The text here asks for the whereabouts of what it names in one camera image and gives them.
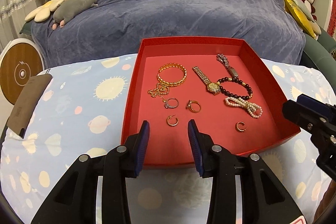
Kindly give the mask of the person right hand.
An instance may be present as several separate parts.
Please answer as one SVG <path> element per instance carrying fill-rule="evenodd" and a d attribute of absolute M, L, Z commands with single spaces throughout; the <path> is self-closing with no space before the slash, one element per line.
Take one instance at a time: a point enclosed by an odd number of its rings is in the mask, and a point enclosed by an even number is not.
<path fill-rule="evenodd" d="M 327 188 L 327 191 L 323 194 L 323 198 L 317 207 L 317 210 L 314 215 L 314 221 L 316 221 L 323 212 L 327 209 L 327 206 L 330 205 L 332 198 L 335 197 L 335 181 L 332 180 Z"/>

